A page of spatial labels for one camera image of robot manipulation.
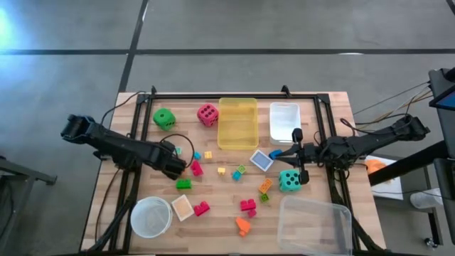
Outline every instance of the teal die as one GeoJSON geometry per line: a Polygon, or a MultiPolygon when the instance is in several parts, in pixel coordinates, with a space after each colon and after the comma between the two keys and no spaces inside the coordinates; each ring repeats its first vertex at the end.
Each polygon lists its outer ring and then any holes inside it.
{"type": "Polygon", "coordinates": [[[176,124],[176,117],[166,108],[161,108],[154,114],[154,122],[162,130],[168,131],[176,124]]]}
{"type": "Polygon", "coordinates": [[[279,173],[279,190],[282,192],[298,191],[301,188],[299,171],[286,170],[279,173]]]}

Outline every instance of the pink lego brick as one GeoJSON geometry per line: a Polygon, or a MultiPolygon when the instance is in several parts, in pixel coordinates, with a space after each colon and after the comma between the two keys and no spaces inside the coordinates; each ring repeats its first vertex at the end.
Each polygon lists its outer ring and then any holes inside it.
{"type": "Polygon", "coordinates": [[[256,216],[256,210],[255,210],[255,209],[252,209],[252,210],[248,211],[248,216],[249,216],[250,218],[255,217],[255,216],[256,216]]]}
{"type": "Polygon", "coordinates": [[[196,216],[201,216],[208,210],[210,210],[210,206],[208,206],[208,203],[205,201],[200,202],[199,206],[194,206],[194,213],[196,216]]]}
{"type": "Polygon", "coordinates": [[[254,199],[248,199],[240,201],[240,209],[241,210],[253,210],[256,209],[256,203],[254,199]]]}
{"type": "Polygon", "coordinates": [[[200,167],[199,162],[196,160],[194,160],[193,163],[191,164],[191,170],[193,171],[194,176],[200,176],[204,174],[202,168],[200,167]]]}

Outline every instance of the orange lego brick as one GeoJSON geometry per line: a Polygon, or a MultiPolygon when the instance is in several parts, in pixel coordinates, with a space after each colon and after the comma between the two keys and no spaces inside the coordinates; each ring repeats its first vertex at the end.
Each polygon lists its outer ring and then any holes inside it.
{"type": "Polygon", "coordinates": [[[259,191],[261,193],[266,193],[269,188],[272,186],[272,180],[270,178],[266,178],[264,182],[262,182],[261,186],[259,187],[259,191]]]}
{"type": "Polygon", "coordinates": [[[246,220],[242,219],[241,217],[237,217],[235,219],[235,222],[237,223],[237,226],[239,226],[240,229],[239,235],[241,235],[242,237],[246,236],[250,231],[251,224],[246,220]]]}

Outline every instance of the green lego brick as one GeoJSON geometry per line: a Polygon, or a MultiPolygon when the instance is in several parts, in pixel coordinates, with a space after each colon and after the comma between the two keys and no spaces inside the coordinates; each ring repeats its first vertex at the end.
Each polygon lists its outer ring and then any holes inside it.
{"type": "Polygon", "coordinates": [[[281,171],[278,177],[279,190],[282,192],[298,191],[301,189],[299,182],[299,171],[286,170],[281,171]]]}
{"type": "Polygon", "coordinates": [[[269,200],[269,196],[265,193],[260,196],[261,202],[265,203],[269,200]]]}
{"type": "Polygon", "coordinates": [[[189,178],[184,180],[178,180],[176,184],[177,189],[189,189],[191,188],[191,180],[189,178]]]}
{"type": "Polygon", "coordinates": [[[241,174],[243,174],[244,172],[246,172],[246,168],[243,166],[243,165],[239,165],[237,167],[237,171],[239,171],[241,174]]]}
{"type": "Polygon", "coordinates": [[[162,130],[168,131],[176,124],[176,117],[166,108],[161,108],[154,114],[154,122],[162,130]]]}

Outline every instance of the plastic bin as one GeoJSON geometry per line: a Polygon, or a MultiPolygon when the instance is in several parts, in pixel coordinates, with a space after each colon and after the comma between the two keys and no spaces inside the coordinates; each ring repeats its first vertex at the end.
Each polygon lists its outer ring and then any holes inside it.
{"type": "Polygon", "coordinates": [[[259,144],[255,98],[220,98],[218,146],[221,149],[255,149],[259,144]]]}
{"type": "Polygon", "coordinates": [[[345,206],[283,197],[278,243],[283,251],[304,255],[352,255],[352,223],[345,206]]]}
{"type": "Polygon", "coordinates": [[[301,128],[298,104],[285,102],[270,104],[270,143],[293,144],[292,131],[295,128],[301,128]]]}

